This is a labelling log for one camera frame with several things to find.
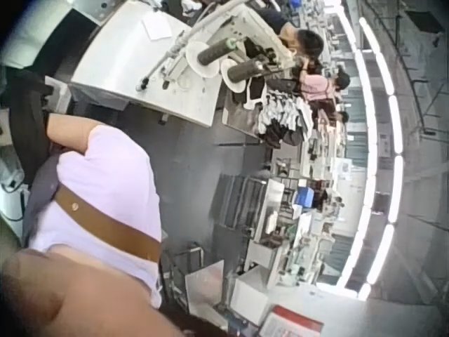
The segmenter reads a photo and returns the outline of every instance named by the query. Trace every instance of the white paper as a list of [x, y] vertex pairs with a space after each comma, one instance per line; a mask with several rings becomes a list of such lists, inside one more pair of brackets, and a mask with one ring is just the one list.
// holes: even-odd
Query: white paper
[[161, 11], [146, 14], [142, 23], [151, 40], [167, 39], [173, 36], [167, 17]]

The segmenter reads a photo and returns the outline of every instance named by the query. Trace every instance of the thread spool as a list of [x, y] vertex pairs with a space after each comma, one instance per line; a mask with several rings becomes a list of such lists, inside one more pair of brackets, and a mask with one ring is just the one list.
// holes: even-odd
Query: thread spool
[[228, 39], [223, 39], [220, 42], [210, 46], [204, 51], [198, 54], [198, 62], [200, 65], [206, 66], [211, 64], [213, 61], [222, 58], [223, 56], [235, 51], [237, 49], [237, 39], [230, 37]]
[[263, 64], [257, 60], [249, 60], [228, 69], [227, 76], [232, 83], [239, 83], [257, 76], [264, 70]]
[[198, 61], [199, 54], [207, 51], [209, 48], [209, 45], [204, 42], [190, 41], [185, 49], [185, 58], [187, 63], [194, 72], [205, 79], [211, 79], [217, 76], [220, 71], [220, 61], [218, 59], [212, 60], [207, 65], [202, 65]]
[[238, 64], [228, 58], [223, 60], [220, 70], [227, 87], [235, 93], [242, 93], [245, 91], [246, 80], [259, 75], [263, 71], [263, 64], [257, 60]]

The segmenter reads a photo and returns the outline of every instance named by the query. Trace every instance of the gray floor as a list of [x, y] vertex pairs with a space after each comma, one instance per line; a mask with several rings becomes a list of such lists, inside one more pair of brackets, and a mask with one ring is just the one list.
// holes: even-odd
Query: gray floor
[[[162, 227], [168, 233], [170, 247], [178, 249], [196, 241], [210, 249], [214, 227], [210, 207], [220, 174], [258, 170], [264, 148], [216, 146], [246, 138], [223, 126], [220, 112], [215, 114], [211, 128], [175, 117], [165, 126], [158, 125], [158, 120], [158, 113], [130, 106], [119, 114], [117, 126], [150, 156], [161, 198]], [[232, 244], [233, 239], [228, 237], [225, 245]]]

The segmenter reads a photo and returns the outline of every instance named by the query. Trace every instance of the white tabletop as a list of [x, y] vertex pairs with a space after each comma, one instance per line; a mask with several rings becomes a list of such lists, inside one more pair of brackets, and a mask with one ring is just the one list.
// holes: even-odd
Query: white tabletop
[[[211, 126], [221, 76], [202, 79], [188, 67], [177, 83], [163, 90], [163, 79], [157, 72], [147, 90], [136, 91], [140, 80], [175, 43], [178, 34], [190, 29], [168, 14], [158, 12], [159, 19], [162, 17], [169, 25], [171, 37], [161, 35], [150, 39], [142, 22], [148, 15], [152, 15], [152, 8], [140, 1], [127, 1], [120, 7], [88, 47], [72, 77], [72, 85], [100, 104], [118, 98]], [[155, 22], [157, 29], [164, 22]]]

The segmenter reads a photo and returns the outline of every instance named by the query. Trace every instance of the brown leather strap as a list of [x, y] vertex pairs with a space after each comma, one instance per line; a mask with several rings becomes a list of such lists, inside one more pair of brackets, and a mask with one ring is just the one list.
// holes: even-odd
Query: brown leather strap
[[160, 242], [107, 216], [64, 185], [56, 192], [55, 201], [78, 225], [103, 242], [138, 258], [159, 261]]

